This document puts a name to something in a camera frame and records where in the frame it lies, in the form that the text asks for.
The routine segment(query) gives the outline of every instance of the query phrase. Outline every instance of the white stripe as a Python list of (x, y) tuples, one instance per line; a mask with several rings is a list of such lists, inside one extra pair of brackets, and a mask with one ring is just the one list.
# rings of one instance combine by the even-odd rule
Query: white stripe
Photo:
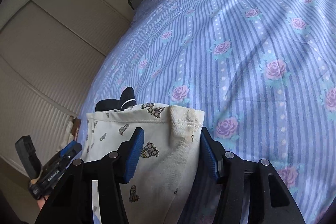
[(135, 99), (129, 99), (129, 100), (127, 100), (125, 103), (123, 103), (123, 104), (121, 105), (120, 110), (122, 110), (122, 109), (123, 109), (123, 106), (124, 106), (126, 103), (130, 102), (130, 101), (135, 101)]

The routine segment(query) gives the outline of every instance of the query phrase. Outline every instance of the white fabric with cartoon print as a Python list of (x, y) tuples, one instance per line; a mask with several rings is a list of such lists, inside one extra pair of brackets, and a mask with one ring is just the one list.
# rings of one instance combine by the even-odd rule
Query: white fabric with cartoon print
[[(85, 162), (99, 160), (144, 130), (144, 147), (134, 177), (121, 193), (130, 224), (174, 224), (191, 191), (199, 159), (204, 112), (152, 103), (131, 110), (87, 114)], [(92, 182), (95, 222), (100, 220), (98, 182)]]

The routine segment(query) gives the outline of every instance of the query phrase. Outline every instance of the bed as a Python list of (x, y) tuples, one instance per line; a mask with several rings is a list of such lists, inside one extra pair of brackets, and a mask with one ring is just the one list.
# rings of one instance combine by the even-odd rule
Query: bed
[[(305, 222), (318, 223), (336, 196), (336, 0), (136, 3), (79, 117), (128, 86), (138, 103), (201, 109), (214, 139), (270, 159)], [(179, 223), (212, 223), (220, 189), (201, 163), (193, 189)]]

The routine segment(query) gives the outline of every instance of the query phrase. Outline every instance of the blue rubber pad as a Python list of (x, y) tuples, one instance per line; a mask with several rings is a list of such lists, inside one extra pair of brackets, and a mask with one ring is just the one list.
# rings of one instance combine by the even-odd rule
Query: blue rubber pad
[(201, 153), (202, 153), (205, 165), (208, 168), (210, 178), (217, 181), (219, 179), (217, 161), (215, 160), (215, 156), (212, 153), (211, 148), (207, 140), (205, 139), (203, 132), (201, 132)]
[(135, 169), (137, 168), (140, 153), (143, 147), (143, 142), (144, 142), (144, 132), (142, 129), (140, 129), (138, 136), (133, 143), (129, 156), (126, 160), (125, 174), (124, 174), (124, 180), (126, 183), (128, 183), (129, 180), (134, 176), (134, 172)]

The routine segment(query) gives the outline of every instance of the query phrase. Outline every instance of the metal screw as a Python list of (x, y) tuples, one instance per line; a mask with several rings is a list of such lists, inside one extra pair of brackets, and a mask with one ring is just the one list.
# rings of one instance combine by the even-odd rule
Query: metal screw
[(118, 156), (119, 156), (119, 153), (117, 151), (112, 151), (112, 152), (109, 153), (109, 157), (111, 159), (115, 159)]
[(232, 152), (230, 152), (230, 151), (228, 151), (228, 152), (225, 152), (225, 157), (227, 157), (227, 158), (229, 158), (229, 159), (232, 159), (234, 156), (235, 156), (235, 154), (233, 154)]
[(261, 164), (262, 164), (262, 165), (265, 165), (265, 166), (268, 166), (268, 165), (269, 165), (269, 161), (266, 160), (266, 159), (262, 159), (262, 160), (261, 160)]
[(82, 160), (81, 159), (75, 159), (72, 164), (75, 165), (75, 166), (78, 166), (82, 163)]

